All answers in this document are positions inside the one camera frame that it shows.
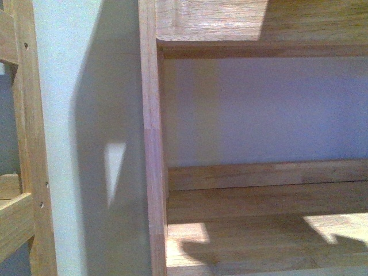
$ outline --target wooden shelf panel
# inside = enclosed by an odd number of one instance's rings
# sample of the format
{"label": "wooden shelf panel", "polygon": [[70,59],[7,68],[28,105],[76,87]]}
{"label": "wooden shelf panel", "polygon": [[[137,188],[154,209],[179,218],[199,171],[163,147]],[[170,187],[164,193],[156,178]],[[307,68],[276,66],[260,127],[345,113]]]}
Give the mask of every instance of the wooden shelf panel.
{"label": "wooden shelf panel", "polygon": [[367,14],[361,0],[156,1],[166,58],[368,55]]}
{"label": "wooden shelf panel", "polygon": [[17,174],[0,175],[0,200],[10,200],[21,194],[21,185]]}
{"label": "wooden shelf panel", "polygon": [[170,192],[167,275],[337,275],[341,267],[367,266],[367,188],[343,182]]}
{"label": "wooden shelf panel", "polygon": [[18,53],[13,18],[0,10],[0,62],[16,65]]}
{"label": "wooden shelf panel", "polygon": [[368,159],[178,167],[170,190],[368,181]]}
{"label": "wooden shelf panel", "polygon": [[0,233],[1,263],[35,235],[31,194],[0,202]]}

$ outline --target wooden post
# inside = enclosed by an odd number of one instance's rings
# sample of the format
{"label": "wooden post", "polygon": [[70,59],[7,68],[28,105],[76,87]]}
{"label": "wooden post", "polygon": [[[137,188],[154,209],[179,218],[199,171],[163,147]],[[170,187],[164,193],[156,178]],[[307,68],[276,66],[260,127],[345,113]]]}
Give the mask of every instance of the wooden post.
{"label": "wooden post", "polygon": [[18,47],[13,93],[22,189],[33,196],[32,275],[57,276],[33,6],[31,0],[4,0],[3,4],[14,18]]}

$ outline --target wooden ladder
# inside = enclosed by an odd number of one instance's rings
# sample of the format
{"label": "wooden ladder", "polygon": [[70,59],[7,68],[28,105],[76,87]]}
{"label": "wooden ladder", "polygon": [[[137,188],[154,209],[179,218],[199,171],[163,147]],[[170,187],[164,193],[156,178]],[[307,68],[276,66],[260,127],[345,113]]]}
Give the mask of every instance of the wooden ladder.
{"label": "wooden ladder", "polygon": [[0,177],[0,262],[28,242],[33,276],[56,276],[45,135],[31,0],[4,0],[0,62],[12,74],[21,177]]}

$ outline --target shelf board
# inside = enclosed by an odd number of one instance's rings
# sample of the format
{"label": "shelf board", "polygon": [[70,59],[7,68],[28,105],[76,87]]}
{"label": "shelf board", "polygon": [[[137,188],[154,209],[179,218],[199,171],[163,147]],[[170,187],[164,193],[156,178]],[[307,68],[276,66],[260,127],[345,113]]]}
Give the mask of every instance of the shelf board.
{"label": "shelf board", "polygon": [[157,0],[165,58],[366,56],[361,0]]}
{"label": "shelf board", "polygon": [[348,267],[368,262],[367,188],[343,182],[172,191],[167,275],[357,275]]}

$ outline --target wood grain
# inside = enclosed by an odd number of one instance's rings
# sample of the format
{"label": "wood grain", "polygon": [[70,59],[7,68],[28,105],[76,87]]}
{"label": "wood grain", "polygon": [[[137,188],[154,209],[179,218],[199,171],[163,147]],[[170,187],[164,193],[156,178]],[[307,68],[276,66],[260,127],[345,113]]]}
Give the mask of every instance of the wood grain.
{"label": "wood grain", "polygon": [[366,0],[156,2],[166,58],[368,55]]}
{"label": "wood grain", "polygon": [[21,185],[17,174],[0,175],[0,200],[10,200],[21,194]]}
{"label": "wood grain", "polygon": [[35,234],[31,194],[0,205],[0,263]]}
{"label": "wood grain", "polygon": [[368,182],[172,191],[168,275],[368,266],[367,197]]}
{"label": "wood grain", "polygon": [[0,10],[0,62],[18,63],[17,44],[13,18]]}
{"label": "wood grain", "polygon": [[5,12],[14,18],[18,47],[19,66],[12,88],[22,189],[33,196],[35,236],[30,243],[32,275],[56,276],[33,6],[31,0],[5,0],[3,5]]}
{"label": "wood grain", "polygon": [[364,41],[366,0],[157,0],[158,39]]}
{"label": "wood grain", "polygon": [[169,169],[170,190],[368,181],[368,159]]}
{"label": "wood grain", "polygon": [[145,170],[152,276],[166,275],[166,184],[160,111],[155,1],[139,0]]}

